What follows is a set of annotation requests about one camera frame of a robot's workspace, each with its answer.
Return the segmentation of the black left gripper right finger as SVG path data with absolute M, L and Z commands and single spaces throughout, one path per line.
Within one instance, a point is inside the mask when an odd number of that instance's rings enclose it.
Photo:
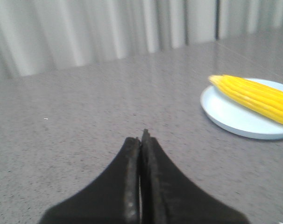
M 181 172 L 147 129 L 141 139 L 141 201 L 144 224 L 249 223 Z

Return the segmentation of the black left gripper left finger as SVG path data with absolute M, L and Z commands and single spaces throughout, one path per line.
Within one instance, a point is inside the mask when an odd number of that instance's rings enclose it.
M 84 189 L 48 209 L 41 224 L 138 224 L 140 141 L 127 137 L 109 166 Z

